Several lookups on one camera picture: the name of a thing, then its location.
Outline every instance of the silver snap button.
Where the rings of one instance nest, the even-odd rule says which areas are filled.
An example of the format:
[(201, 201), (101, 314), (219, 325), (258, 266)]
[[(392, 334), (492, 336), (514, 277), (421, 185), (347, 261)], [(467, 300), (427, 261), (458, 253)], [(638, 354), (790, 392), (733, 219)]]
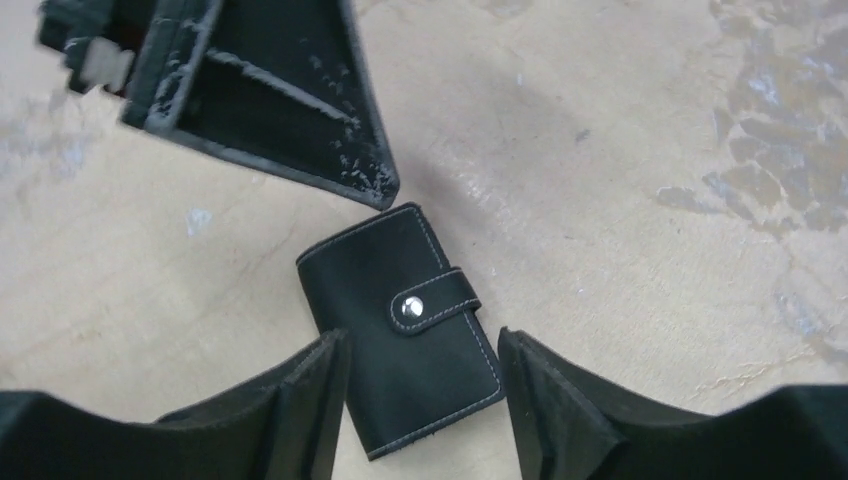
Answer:
[(418, 297), (409, 297), (400, 307), (401, 313), (408, 318), (418, 318), (424, 313), (424, 302)]

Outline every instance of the tabletop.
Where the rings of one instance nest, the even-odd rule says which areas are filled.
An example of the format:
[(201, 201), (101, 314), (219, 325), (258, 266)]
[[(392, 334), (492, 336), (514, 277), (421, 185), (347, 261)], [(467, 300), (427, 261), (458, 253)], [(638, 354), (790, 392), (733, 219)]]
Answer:
[[(295, 258), (373, 210), (119, 125), (0, 6), (0, 388), (152, 421), (317, 337)], [(848, 381), (848, 3), (357, 0), (402, 182), (479, 294), (717, 414)], [(505, 402), (335, 478), (515, 479)]]

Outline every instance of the leather wallet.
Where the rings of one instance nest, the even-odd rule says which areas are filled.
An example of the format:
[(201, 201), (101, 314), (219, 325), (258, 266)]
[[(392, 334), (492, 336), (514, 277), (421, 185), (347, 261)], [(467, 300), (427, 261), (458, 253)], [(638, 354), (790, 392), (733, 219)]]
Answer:
[(369, 460), (504, 397), (480, 300), (418, 205), (318, 243), (297, 267), (318, 329), (352, 340), (347, 404)]

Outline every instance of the concrete floor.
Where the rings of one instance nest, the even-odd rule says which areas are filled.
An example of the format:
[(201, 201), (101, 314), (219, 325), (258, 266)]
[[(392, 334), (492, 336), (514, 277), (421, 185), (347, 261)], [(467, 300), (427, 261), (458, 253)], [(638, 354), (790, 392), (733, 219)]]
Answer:
[[(295, 268), (373, 214), (116, 125), (0, 2), (0, 388), (150, 421), (316, 337)], [(848, 381), (848, 3), (358, 0), (399, 202), (483, 300), (659, 400)], [(505, 403), (336, 478), (515, 479)]]

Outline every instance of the black leather notebook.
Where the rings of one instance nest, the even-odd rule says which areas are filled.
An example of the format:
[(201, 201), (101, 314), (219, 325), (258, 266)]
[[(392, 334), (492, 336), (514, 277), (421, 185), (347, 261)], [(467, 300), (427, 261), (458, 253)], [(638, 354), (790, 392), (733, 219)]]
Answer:
[(318, 329), (353, 342), (348, 409), (370, 460), (504, 397), (480, 301), (418, 205), (315, 245), (297, 267)]

